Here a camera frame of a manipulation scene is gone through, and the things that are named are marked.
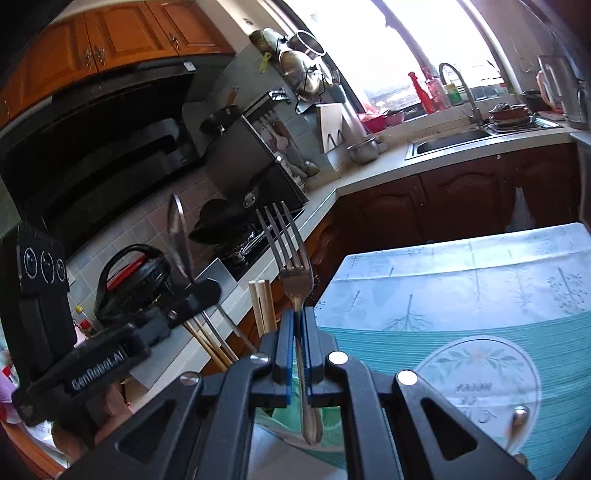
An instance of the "fork handle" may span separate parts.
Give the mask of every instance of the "fork handle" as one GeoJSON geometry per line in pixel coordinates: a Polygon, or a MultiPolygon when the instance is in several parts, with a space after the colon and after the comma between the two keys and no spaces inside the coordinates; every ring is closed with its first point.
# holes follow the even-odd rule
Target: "fork handle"
{"type": "Polygon", "coordinates": [[[294,307],[295,318],[299,322],[298,328],[295,331],[295,362],[297,364],[297,376],[300,386],[301,434],[308,445],[314,446],[318,445],[322,440],[323,428],[320,411],[317,408],[310,407],[308,404],[306,369],[304,366],[303,349],[301,347],[301,309],[304,301],[301,297],[293,297],[291,302],[294,307]]]}

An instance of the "cabinet knob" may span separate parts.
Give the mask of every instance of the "cabinet knob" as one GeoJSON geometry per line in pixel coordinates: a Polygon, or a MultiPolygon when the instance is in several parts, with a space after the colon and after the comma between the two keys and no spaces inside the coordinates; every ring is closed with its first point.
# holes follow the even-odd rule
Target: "cabinet knob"
{"type": "Polygon", "coordinates": [[[82,63],[84,63],[87,70],[90,70],[92,67],[92,52],[89,48],[84,51],[84,56],[82,57],[82,63]]]}
{"type": "Polygon", "coordinates": [[[178,35],[169,33],[168,36],[170,37],[170,41],[173,43],[174,48],[178,49],[178,35]]]}
{"type": "Polygon", "coordinates": [[[98,45],[95,45],[95,56],[101,65],[104,65],[107,62],[106,52],[103,47],[99,47],[98,45]]]}

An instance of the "fork tines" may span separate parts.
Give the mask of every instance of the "fork tines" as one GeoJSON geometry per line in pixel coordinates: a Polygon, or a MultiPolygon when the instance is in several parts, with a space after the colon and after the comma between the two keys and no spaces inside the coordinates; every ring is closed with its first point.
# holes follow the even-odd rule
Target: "fork tines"
{"type": "Polygon", "coordinates": [[[279,248],[281,249],[281,253],[283,254],[283,259],[284,259],[283,261],[281,260],[279,252],[277,250],[277,247],[275,246],[275,241],[273,240],[273,237],[271,235],[271,229],[267,226],[267,223],[265,222],[263,215],[261,214],[261,211],[257,210],[256,215],[259,219],[259,222],[261,223],[263,231],[265,232],[265,236],[267,237],[267,241],[269,242],[269,245],[271,246],[271,251],[273,252],[273,256],[275,257],[275,261],[277,262],[277,266],[279,267],[280,271],[281,270],[287,270],[287,271],[295,271],[295,270],[309,271],[309,270],[311,270],[310,259],[308,258],[308,253],[306,252],[306,247],[304,246],[304,242],[301,239],[300,232],[298,231],[298,229],[296,227],[296,223],[294,222],[294,219],[291,216],[291,213],[290,213],[289,209],[287,208],[287,205],[285,204],[285,202],[281,202],[283,214],[281,214],[281,212],[279,211],[279,208],[277,207],[276,203],[273,203],[272,207],[275,210],[275,217],[277,218],[277,221],[279,221],[279,224],[281,225],[281,230],[277,226],[277,223],[276,223],[275,219],[273,218],[273,215],[271,214],[271,211],[269,210],[269,208],[267,206],[264,207],[265,214],[267,215],[268,223],[269,223],[269,225],[271,225],[271,229],[273,230],[273,233],[275,234],[277,242],[279,243],[279,248]],[[290,236],[288,227],[285,224],[285,220],[283,218],[284,216],[285,216],[285,218],[287,218],[287,222],[289,223],[289,226],[291,227],[291,229],[294,232],[294,237],[295,237],[295,242],[297,244],[297,249],[295,248],[293,242],[291,241],[291,236],[290,236]],[[281,237],[281,234],[283,234],[285,236],[285,240],[287,241],[287,246],[289,247],[289,250],[290,250],[289,252],[287,251],[287,248],[286,248],[285,243],[281,237]]]}

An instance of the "blue tablecloth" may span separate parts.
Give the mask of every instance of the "blue tablecloth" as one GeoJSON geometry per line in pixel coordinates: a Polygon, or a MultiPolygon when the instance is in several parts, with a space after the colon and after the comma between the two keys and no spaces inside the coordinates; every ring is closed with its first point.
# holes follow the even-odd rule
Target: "blue tablecloth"
{"type": "Polygon", "coordinates": [[[579,223],[351,255],[316,320],[370,368],[418,371],[503,447],[527,405],[510,451],[551,479],[591,424],[590,267],[579,223]]]}

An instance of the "wooden cabinet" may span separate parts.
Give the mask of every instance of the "wooden cabinet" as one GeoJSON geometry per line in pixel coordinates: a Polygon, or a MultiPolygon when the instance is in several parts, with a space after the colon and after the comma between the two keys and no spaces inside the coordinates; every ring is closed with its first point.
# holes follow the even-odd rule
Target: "wooden cabinet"
{"type": "Polygon", "coordinates": [[[505,154],[513,184],[521,186],[536,228],[579,221],[581,196],[575,144],[505,154]]]}
{"type": "Polygon", "coordinates": [[[10,119],[96,72],[84,18],[76,15],[50,25],[33,41],[8,80],[5,90],[10,119]]]}
{"type": "Polygon", "coordinates": [[[100,72],[177,54],[145,2],[110,5],[84,18],[100,72]]]}
{"type": "Polygon", "coordinates": [[[146,4],[179,55],[233,53],[230,44],[197,2],[152,1],[146,4]]]}
{"type": "Polygon", "coordinates": [[[425,244],[433,238],[417,175],[352,193],[338,205],[342,218],[348,218],[357,252],[425,244]]]}
{"type": "Polygon", "coordinates": [[[437,168],[420,178],[436,242],[503,233],[511,223],[515,187],[500,155],[437,168]]]}

